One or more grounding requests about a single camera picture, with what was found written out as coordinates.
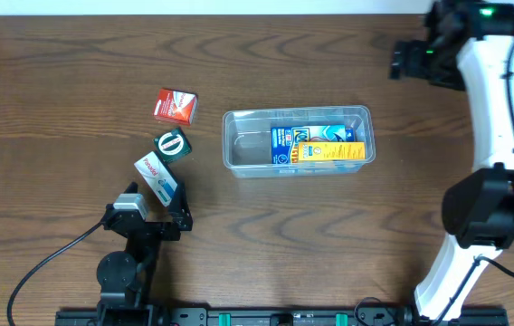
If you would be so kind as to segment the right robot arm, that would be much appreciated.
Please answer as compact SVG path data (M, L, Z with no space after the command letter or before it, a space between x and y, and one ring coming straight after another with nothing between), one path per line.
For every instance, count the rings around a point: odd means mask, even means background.
M485 268L514 242L514 4L436 1L423 40L395 45L390 76L464 91L472 172L443 196L443 244L399 325L504 325L502 309L468 308Z

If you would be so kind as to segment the blue Kool Fever box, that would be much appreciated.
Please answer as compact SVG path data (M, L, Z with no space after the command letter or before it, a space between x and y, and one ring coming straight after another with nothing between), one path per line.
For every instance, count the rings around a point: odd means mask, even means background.
M345 125L309 125L271 129L271 163L298 162L298 144L302 141L352 142L354 131Z

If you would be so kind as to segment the yellow medicine box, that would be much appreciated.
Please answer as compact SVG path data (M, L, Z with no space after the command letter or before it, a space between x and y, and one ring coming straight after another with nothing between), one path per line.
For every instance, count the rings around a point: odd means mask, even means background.
M366 146L363 142L300 142L297 152L299 162L365 158Z

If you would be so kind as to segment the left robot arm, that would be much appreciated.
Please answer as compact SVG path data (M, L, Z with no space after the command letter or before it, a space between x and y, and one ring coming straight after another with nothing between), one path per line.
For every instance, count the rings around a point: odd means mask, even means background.
M107 254L98 265L97 326L171 323L169 310L150 301L149 293L161 244L178 241L182 232L193 227L182 182L177 184L168 213L172 217L170 222L148 221L148 206L135 182L114 203L106 206L101 219L103 228L125 237L127 243L124 250Z

